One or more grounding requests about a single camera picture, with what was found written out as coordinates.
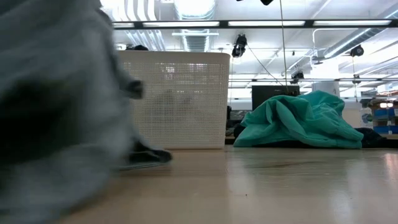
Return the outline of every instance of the computer monitor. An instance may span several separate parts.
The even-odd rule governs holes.
[[[251,102],[252,109],[256,109],[263,102],[269,98],[277,95],[293,95],[298,96],[300,94],[299,86],[286,86],[282,85],[271,85],[271,86],[252,86],[251,87]]]

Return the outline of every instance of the blue storage bin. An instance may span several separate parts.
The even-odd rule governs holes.
[[[377,110],[374,110],[373,113],[374,113],[374,115],[373,115],[374,119],[387,118],[387,115],[388,115],[388,117],[395,116],[395,112],[394,112],[393,108],[389,108],[388,110],[387,109],[377,109]]]
[[[398,125],[390,126],[376,126],[373,130],[379,134],[388,134],[388,130],[391,130],[393,134],[398,134]]]

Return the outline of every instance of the teal jacket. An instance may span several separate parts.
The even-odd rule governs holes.
[[[316,147],[359,149],[363,134],[342,118],[344,105],[342,99],[322,91],[274,96],[244,117],[241,124],[246,128],[234,146],[298,140]]]

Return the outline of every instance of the white plastic crate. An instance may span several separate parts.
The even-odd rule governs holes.
[[[229,55],[120,51],[123,67],[145,83],[134,123],[166,149],[224,147]]]

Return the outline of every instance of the wooden table surface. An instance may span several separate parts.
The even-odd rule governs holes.
[[[395,150],[175,151],[123,172],[63,224],[398,223]]]

